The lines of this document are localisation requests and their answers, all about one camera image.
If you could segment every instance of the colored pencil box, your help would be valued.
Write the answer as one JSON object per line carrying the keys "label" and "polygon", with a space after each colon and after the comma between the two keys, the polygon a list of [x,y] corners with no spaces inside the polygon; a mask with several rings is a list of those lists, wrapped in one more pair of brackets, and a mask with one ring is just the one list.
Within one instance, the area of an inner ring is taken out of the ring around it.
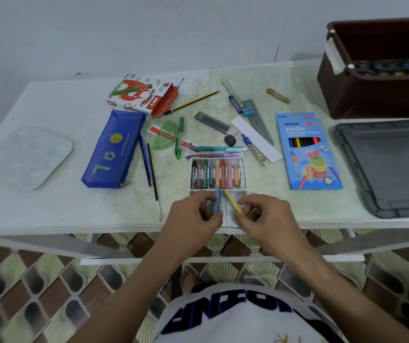
{"label": "colored pencil box", "polygon": [[116,189],[125,182],[144,113],[112,110],[81,181],[87,187]]}
{"label": "colored pencil box", "polygon": [[320,119],[278,113],[277,126],[292,190],[340,190],[342,182]]}

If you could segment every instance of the table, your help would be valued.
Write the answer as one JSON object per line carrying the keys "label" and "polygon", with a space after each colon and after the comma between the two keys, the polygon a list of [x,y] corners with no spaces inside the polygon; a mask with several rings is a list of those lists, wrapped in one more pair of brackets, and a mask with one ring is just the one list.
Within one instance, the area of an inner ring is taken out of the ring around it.
{"label": "table", "polygon": [[[153,123],[161,125],[167,119],[178,122],[183,116],[187,140],[199,145],[224,145],[223,134],[193,118],[198,111],[227,123],[237,116],[220,83],[224,77],[240,98],[253,98],[275,141],[274,147],[281,151],[275,113],[313,111],[327,130],[339,123],[327,114],[316,80],[319,64],[320,60],[308,60],[163,74],[173,82],[185,78],[176,106],[214,90],[221,92],[171,115],[148,118],[143,133]],[[119,81],[120,78],[31,82],[26,87],[0,126],[0,142],[21,126],[39,126],[71,140],[74,150],[37,190],[20,192],[0,183],[0,245],[79,258],[130,258],[125,252],[88,242],[97,233],[154,232],[162,228],[139,147],[128,172],[129,185],[115,190],[93,189],[80,181],[109,117],[111,107],[105,96]],[[287,96],[291,103],[268,95],[267,88]],[[147,142],[152,140],[150,135],[145,138]],[[248,154],[247,193],[264,193],[289,201],[302,229],[348,231],[345,235],[350,238],[321,247],[325,254],[348,254],[342,260],[361,259],[358,254],[363,252],[409,247],[409,218],[379,219],[369,213],[359,197],[358,182],[330,134],[329,140],[343,190],[292,191],[284,159],[266,161],[267,168],[262,169]],[[241,138],[236,145],[244,145]],[[184,178],[188,178],[190,164],[183,158],[178,161],[171,148],[152,155],[164,221],[171,204],[189,195],[188,180]],[[354,237],[355,228],[389,230]],[[88,233],[88,242],[68,237],[71,233]],[[219,233],[242,232],[222,228]]]}

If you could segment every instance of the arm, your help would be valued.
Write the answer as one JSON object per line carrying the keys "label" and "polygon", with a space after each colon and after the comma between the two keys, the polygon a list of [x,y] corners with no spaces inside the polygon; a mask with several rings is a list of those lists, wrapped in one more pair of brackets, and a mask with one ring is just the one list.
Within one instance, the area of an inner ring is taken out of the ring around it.
{"label": "arm", "polygon": [[238,225],[306,282],[350,342],[409,342],[408,329],[346,282],[310,246],[288,202],[255,194],[238,203],[245,204],[246,214],[235,213]]}
{"label": "arm", "polygon": [[211,216],[205,200],[216,197],[199,191],[173,203],[154,246],[134,273],[69,342],[133,341],[162,286],[222,225],[222,211]]}

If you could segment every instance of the right hand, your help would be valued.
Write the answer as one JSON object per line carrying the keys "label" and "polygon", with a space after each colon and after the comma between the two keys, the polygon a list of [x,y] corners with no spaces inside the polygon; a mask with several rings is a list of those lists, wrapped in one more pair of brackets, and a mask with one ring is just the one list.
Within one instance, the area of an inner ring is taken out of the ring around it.
{"label": "right hand", "polygon": [[242,230],[250,234],[269,254],[290,265],[311,249],[287,201],[268,195],[252,194],[238,200],[244,214],[235,212]]}

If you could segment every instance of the blue pencil case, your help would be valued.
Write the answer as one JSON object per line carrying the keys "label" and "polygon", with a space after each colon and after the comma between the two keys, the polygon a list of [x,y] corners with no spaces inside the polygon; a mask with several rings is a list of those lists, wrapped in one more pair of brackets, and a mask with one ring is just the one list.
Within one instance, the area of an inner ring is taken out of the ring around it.
{"label": "blue pencil case", "polygon": [[87,187],[116,189],[125,181],[144,113],[112,110],[81,181]]}

